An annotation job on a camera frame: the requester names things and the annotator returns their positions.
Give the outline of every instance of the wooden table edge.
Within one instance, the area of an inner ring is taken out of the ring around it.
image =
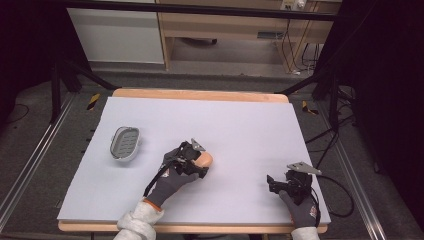
[[[160,98],[184,100],[215,100],[215,101],[240,101],[240,102],[279,102],[288,103],[287,96],[283,94],[261,92],[228,92],[204,90],[172,90],[172,89],[144,89],[120,88],[113,92],[113,97],[130,98]]]
[[[293,225],[239,225],[239,224],[156,224],[153,228],[158,233],[197,233],[197,234],[284,234],[294,230]],[[118,232],[116,222],[80,222],[59,221],[59,229],[64,232]],[[327,224],[318,226],[318,233],[325,233]]]

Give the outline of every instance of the gray glove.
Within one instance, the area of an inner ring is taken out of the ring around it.
[[[317,209],[312,197],[304,199],[298,206],[286,191],[281,190],[278,195],[289,208],[291,218],[295,228],[315,227]]]
[[[178,148],[166,153],[162,166],[172,161],[177,151]],[[179,175],[174,165],[171,164],[169,169],[158,179],[155,189],[152,190],[152,193],[146,199],[160,208],[165,200],[176,193],[183,185],[193,182],[198,178],[199,174],[197,173],[188,176],[184,174]]]

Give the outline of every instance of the wall outlet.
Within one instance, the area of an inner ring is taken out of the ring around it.
[[[303,11],[306,0],[283,0],[280,10],[286,11]]]
[[[283,0],[283,2],[281,3],[280,10],[291,11],[294,7],[295,2],[295,0]]]

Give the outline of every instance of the gray floor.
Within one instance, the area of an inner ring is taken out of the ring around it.
[[[287,88],[306,78],[312,72],[308,69],[300,75],[287,74],[276,54],[272,41],[229,41],[218,40],[216,45],[207,41],[179,39],[176,42],[169,71],[136,69],[132,73],[98,72],[99,76],[111,83],[128,87],[207,89],[230,91],[274,92]],[[72,108],[57,133],[49,150],[8,222],[2,226],[2,234],[21,236],[24,239],[89,239],[88,233],[63,233],[57,229],[57,202],[63,199],[72,180],[84,149],[96,128],[107,96],[111,91],[104,90],[93,82],[82,80],[83,90],[75,96]],[[290,96],[294,105],[305,140],[326,130],[325,121],[320,115],[302,111],[302,101],[311,100],[308,86]],[[85,110],[92,94],[101,93],[101,98],[92,111]],[[10,120],[19,121],[7,124],[0,132],[0,201],[7,198],[9,189],[18,178],[20,170],[31,156],[38,140],[48,126],[50,118],[50,88],[43,83],[23,91]],[[350,116],[349,108],[341,110],[340,118]],[[354,119],[340,129],[339,141],[345,147],[352,165],[364,186],[372,206],[381,222],[387,239],[424,239],[424,235],[403,204],[393,184],[385,175],[375,174],[373,161],[363,139],[354,126]],[[323,137],[307,145],[313,163],[321,157],[330,136]],[[330,149],[321,165],[323,172],[348,186],[340,167],[339,157]],[[349,210],[349,199],[334,184],[320,180],[327,205],[337,213]],[[111,239],[113,234],[96,234],[96,239]],[[286,235],[270,235],[270,239],[287,239]],[[322,239],[370,239],[361,213],[355,211],[348,218],[332,217],[327,233]],[[159,234],[158,239],[183,239],[181,235]],[[244,240],[247,234],[228,235],[219,239]]]

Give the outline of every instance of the white table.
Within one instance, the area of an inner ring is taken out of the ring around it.
[[[111,138],[138,127],[142,145],[129,163],[113,160]],[[214,157],[207,176],[184,186],[163,205],[155,225],[166,233],[288,233],[290,215],[268,191],[266,175],[285,181],[287,164],[311,164],[287,97],[262,93],[119,89],[68,189],[59,213],[63,231],[117,231],[156,174],[163,155],[195,138]],[[319,232],[331,221],[314,178],[322,211]]]

